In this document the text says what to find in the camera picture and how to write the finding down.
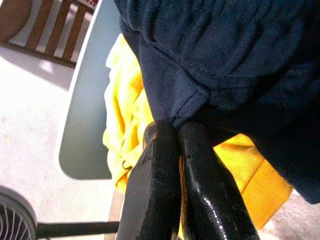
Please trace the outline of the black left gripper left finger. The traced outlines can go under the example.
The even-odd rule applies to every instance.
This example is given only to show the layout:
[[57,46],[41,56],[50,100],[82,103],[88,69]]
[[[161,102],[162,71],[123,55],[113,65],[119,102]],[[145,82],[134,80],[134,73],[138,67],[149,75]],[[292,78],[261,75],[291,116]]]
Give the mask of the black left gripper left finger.
[[145,129],[143,152],[128,178],[118,240],[175,240],[181,213],[179,145],[173,126]]

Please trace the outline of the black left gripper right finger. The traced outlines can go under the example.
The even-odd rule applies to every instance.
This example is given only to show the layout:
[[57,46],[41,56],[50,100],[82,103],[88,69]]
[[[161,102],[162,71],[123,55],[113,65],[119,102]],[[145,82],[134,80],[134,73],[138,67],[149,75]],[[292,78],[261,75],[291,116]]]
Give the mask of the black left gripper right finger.
[[239,188],[195,122],[178,131],[181,146],[181,229],[185,240],[256,240]]

